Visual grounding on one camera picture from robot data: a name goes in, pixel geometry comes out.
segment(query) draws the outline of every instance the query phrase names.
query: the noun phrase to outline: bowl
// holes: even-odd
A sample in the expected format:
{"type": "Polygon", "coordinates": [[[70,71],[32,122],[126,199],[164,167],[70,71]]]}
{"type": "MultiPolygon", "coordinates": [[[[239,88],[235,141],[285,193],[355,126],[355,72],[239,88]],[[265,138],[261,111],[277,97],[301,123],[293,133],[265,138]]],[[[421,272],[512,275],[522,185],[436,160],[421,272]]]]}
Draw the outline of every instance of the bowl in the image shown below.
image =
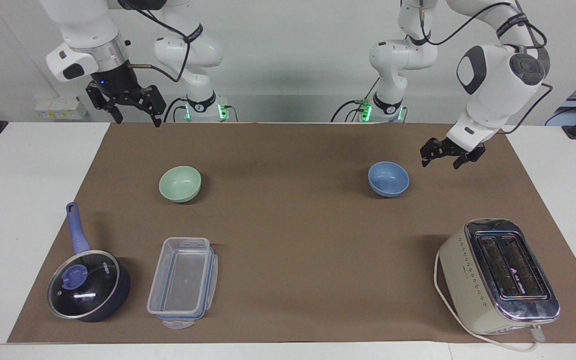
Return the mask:
{"type": "Polygon", "coordinates": [[[202,187],[202,176],[191,166],[177,166],[166,171],[159,180],[159,192],[174,203],[192,200],[202,187]]]}
{"type": "Polygon", "coordinates": [[[368,170],[372,191],[384,198],[393,198],[406,191],[410,178],[403,167],[390,161],[380,161],[368,170]]]}

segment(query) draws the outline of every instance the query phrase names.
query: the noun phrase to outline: cream toaster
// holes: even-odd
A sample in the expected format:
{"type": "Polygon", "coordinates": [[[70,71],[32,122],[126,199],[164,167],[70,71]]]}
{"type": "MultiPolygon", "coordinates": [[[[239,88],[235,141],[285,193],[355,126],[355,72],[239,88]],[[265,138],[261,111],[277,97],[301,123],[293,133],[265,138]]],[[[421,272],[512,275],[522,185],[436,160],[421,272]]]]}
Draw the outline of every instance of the cream toaster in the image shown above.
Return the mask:
{"type": "Polygon", "coordinates": [[[457,316],[473,333],[535,328],[560,314],[524,233],[507,219],[467,222],[442,244],[438,257],[457,316]]]}

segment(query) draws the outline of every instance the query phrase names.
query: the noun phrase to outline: power socket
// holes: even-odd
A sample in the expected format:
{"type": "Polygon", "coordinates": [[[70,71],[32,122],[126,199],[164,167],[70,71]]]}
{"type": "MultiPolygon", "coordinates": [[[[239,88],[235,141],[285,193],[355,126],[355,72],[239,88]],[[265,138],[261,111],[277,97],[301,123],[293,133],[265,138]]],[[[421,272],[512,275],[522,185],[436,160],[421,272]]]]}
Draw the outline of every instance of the power socket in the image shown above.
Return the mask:
{"type": "Polygon", "coordinates": [[[34,110],[44,120],[83,120],[87,114],[77,97],[38,99],[34,110]]]}

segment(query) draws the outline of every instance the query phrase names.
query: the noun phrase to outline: toaster logo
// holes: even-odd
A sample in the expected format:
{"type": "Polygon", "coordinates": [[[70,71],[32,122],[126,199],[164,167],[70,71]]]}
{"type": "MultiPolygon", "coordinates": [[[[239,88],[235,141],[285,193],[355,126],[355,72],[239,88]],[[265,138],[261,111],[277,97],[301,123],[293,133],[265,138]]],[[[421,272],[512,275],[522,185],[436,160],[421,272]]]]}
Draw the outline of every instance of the toaster logo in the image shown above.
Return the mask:
{"type": "Polygon", "coordinates": [[[519,287],[519,291],[522,294],[526,294],[526,290],[524,289],[524,285],[522,284],[522,281],[519,278],[519,275],[517,275],[517,270],[513,269],[513,268],[509,268],[509,269],[510,269],[510,273],[512,274],[512,278],[514,279],[514,282],[517,283],[517,287],[519,287]]]}

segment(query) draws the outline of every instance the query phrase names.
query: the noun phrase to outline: toaster slot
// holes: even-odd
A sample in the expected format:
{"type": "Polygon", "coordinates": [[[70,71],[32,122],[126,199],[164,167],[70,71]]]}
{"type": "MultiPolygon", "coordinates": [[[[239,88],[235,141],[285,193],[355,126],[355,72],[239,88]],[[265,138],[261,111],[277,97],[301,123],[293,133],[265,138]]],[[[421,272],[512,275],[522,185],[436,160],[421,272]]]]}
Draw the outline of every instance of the toaster slot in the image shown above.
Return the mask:
{"type": "Polygon", "coordinates": [[[548,297],[544,280],[519,237],[512,233],[480,235],[478,244],[502,299],[548,297]]]}

